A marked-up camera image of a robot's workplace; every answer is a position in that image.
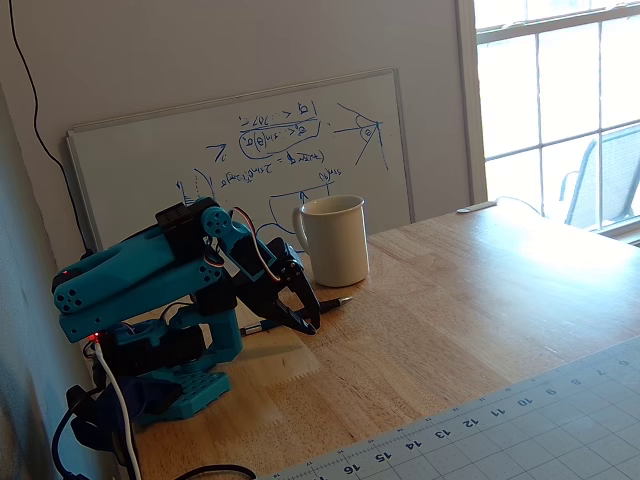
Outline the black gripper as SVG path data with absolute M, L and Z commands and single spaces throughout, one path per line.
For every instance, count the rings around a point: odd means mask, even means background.
M 262 273 L 256 281 L 251 281 L 243 272 L 234 276 L 237 297 L 259 317 L 268 317 L 274 325 L 284 326 L 306 335 L 315 335 L 320 328 L 320 303 L 311 284 L 304 274 L 300 260 L 292 247 L 277 237 L 267 244 L 276 256 L 272 271 L 281 275 L 283 283 L 274 282 L 267 273 Z M 279 293 L 288 288 L 302 303 L 303 307 L 292 310 L 283 304 Z

